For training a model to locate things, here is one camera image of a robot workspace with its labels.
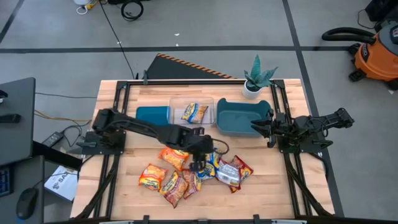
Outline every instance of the butcher block tabletop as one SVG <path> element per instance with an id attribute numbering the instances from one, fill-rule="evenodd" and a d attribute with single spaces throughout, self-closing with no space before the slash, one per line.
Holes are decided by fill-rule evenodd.
<path id="1" fill-rule="evenodd" d="M 292 117 L 309 115 L 301 81 L 299 79 L 284 81 Z M 117 80 L 101 82 L 93 118 L 98 110 L 112 108 L 117 82 Z M 269 87 L 263 88 L 255 100 L 243 97 L 242 89 L 243 85 L 235 84 L 134 85 L 130 89 L 127 115 L 135 117 L 136 110 L 140 106 L 168 106 L 173 96 L 212 97 L 215 104 L 221 98 L 241 103 L 266 100 L 272 108 L 274 107 Z M 283 112 L 279 91 L 278 94 Z M 123 95 L 122 93 L 119 100 L 120 107 Z M 264 219 L 294 218 L 284 158 L 277 145 L 274 148 L 267 148 L 268 140 L 263 137 L 224 136 L 219 133 L 215 124 L 204 127 L 205 134 L 229 144 L 230 150 L 223 155 L 224 160 L 230 161 L 234 155 L 238 155 L 254 169 L 254 173 L 242 183 L 241 190 L 232 194 L 226 184 L 216 179 L 206 180 L 199 192 L 186 200 L 182 198 L 178 206 L 173 208 L 160 193 L 138 186 L 139 177 L 149 163 L 169 170 L 163 184 L 169 179 L 175 168 L 168 162 L 158 159 L 159 152 L 165 146 L 154 138 L 128 131 L 125 151 L 119 162 L 111 219 L 142 220 L 144 215 L 149 215 L 151 220 L 252 219 L 254 214 L 259 214 L 260 218 Z M 322 162 L 305 153 L 301 154 L 301 160 L 307 187 L 323 207 L 333 213 Z M 102 161 L 103 156 L 94 156 L 82 167 L 71 217 L 78 215 L 97 191 Z M 296 191 L 301 214 L 304 214 L 302 194 L 297 186 Z M 105 214 L 107 197 L 108 193 L 105 192 L 100 216 Z"/>

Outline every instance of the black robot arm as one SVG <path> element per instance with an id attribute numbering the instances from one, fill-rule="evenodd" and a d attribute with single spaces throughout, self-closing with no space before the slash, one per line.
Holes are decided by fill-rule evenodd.
<path id="1" fill-rule="evenodd" d="M 274 113 L 270 110 L 266 119 L 252 121 L 251 126 L 265 138 L 269 138 L 268 147 L 274 147 L 276 136 L 285 139 L 292 146 L 299 146 L 301 142 L 313 135 L 322 133 L 326 137 L 330 128 L 349 128 L 354 123 L 354 119 L 344 108 L 326 116 L 299 116 L 293 119 L 292 124 L 288 122 L 290 118 L 284 113 L 277 113 L 275 119 L 273 116 Z M 325 148 L 333 142 L 313 140 L 313 144 L 319 144 L 321 148 Z"/>
<path id="2" fill-rule="evenodd" d="M 213 139 L 210 135 L 203 135 L 204 128 L 191 129 L 177 124 L 159 126 L 112 109 L 98 111 L 93 122 L 93 129 L 97 135 L 101 136 L 100 143 L 110 148 L 119 144 L 119 135 L 114 133 L 120 129 L 156 138 L 169 148 L 192 154 L 191 170 L 205 168 L 205 154 L 214 152 Z"/>

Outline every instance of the black mouse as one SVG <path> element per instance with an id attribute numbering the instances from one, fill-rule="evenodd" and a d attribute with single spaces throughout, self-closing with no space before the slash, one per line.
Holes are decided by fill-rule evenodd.
<path id="1" fill-rule="evenodd" d="M 28 188 L 19 196 L 17 202 L 17 216 L 25 220 L 33 215 L 37 199 L 37 189 Z"/>

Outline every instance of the white cord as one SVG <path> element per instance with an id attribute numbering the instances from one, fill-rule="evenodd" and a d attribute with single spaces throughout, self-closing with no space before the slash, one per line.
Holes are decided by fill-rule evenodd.
<path id="1" fill-rule="evenodd" d="M 79 9 L 86 9 L 85 12 L 79 12 Z M 76 9 L 77 14 L 79 15 L 84 15 L 88 12 L 88 9 L 86 8 L 86 6 L 80 6 L 79 8 Z"/>

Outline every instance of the succulent plant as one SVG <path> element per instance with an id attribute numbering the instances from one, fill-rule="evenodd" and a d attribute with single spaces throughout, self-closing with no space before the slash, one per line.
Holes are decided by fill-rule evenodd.
<path id="1" fill-rule="evenodd" d="M 256 55 L 250 75 L 246 70 L 244 71 L 244 76 L 248 80 L 246 83 L 248 90 L 259 91 L 262 87 L 269 86 L 271 84 L 269 79 L 274 75 L 277 68 L 261 72 L 260 58 Z"/>

